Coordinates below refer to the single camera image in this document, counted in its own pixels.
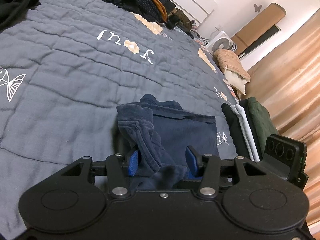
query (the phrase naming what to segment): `gray quilt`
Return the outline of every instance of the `gray quilt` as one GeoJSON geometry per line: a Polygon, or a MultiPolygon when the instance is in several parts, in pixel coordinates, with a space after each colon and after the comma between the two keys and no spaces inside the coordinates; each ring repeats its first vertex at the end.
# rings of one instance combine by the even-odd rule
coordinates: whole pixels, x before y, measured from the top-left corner
{"type": "Polygon", "coordinates": [[[81,156],[113,154],[116,106],[144,94],[215,115],[221,158],[236,156],[220,108],[235,99],[197,42],[166,28],[155,35],[101,0],[40,1],[0,33],[0,232],[7,239],[25,229],[20,195],[81,156]]]}

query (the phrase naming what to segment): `folded green garment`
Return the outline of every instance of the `folded green garment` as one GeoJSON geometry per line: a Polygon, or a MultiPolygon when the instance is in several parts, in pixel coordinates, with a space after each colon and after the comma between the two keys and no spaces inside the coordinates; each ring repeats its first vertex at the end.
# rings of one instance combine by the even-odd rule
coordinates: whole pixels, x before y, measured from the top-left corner
{"type": "Polygon", "coordinates": [[[279,132],[272,123],[268,110],[255,97],[248,98],[248,106],[257,131],[261,152],[264,152],[268,136],[272,133],[279,134],[279,132]]]}

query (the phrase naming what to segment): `satin curtain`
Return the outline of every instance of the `satin curtain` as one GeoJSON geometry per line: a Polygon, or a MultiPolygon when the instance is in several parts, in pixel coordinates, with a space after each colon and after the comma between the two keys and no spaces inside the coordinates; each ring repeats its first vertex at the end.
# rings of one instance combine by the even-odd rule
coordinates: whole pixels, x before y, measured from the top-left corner
{"type": "Polygon", "coordinates": [[[280,134],[307,143],[312,225],[320,221],[320,9],[248,73],[245,97],[268,109],[280,134]]]}

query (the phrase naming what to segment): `metal screw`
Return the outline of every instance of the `metal screw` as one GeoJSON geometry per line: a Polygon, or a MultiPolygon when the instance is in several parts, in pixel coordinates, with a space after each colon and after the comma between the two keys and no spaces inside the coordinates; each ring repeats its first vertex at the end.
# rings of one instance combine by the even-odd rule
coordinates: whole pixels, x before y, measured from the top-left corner
{"type": "Polygon", "coordinates": [[[169,194],[168,193],[160,193],[159,195],[161,198],[167,198],[169,197],[169,194]]]}
{"type": "Polygon", "coordinates": [[[128,190],[125,187],[115,187],[112,190],[112,193],[118,196],[122,196],[128,193],[128,190]]]}
{"type": "Polygon", "coordinates": [[[212,187],[203,187],[200,189],[200,193],[202,195],[206,195],[206,196],[211,196],[213,195],[214,193],[216,193],[215,189],[212,188],[212,187]]]}

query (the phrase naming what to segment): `folded navy clothing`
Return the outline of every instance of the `folded navy clothing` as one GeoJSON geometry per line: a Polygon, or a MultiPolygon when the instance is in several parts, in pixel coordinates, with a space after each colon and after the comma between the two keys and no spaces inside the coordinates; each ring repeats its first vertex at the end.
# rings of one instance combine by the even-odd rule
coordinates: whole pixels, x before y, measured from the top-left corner
{"type": "Polygon", "coordinates": [[[185,150],[219,156],[214,116],[186,112],[176,101],[159,102],[144,95],[140,102],[117,106],[118,127],[130,146],[138,145],[142,160],[131,189],[170,189],[187,179],[185,150]]]}

